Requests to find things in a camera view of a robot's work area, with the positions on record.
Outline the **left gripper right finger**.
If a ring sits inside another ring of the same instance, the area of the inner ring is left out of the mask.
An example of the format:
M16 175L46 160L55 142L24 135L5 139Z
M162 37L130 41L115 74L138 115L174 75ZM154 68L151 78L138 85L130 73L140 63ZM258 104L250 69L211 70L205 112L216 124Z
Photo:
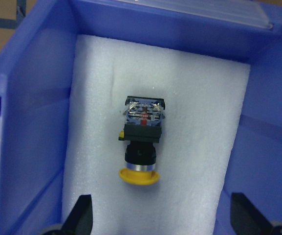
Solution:
M240 192L231 194L230 223L237 235L269 235L273 230L272 224Z

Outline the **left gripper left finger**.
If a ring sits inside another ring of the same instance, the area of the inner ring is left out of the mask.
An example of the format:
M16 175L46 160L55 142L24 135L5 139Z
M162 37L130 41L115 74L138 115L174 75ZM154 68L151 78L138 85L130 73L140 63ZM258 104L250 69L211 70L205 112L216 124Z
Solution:
M80 195L66 221L62 231L70 235L90 235L92 231L91 195Z

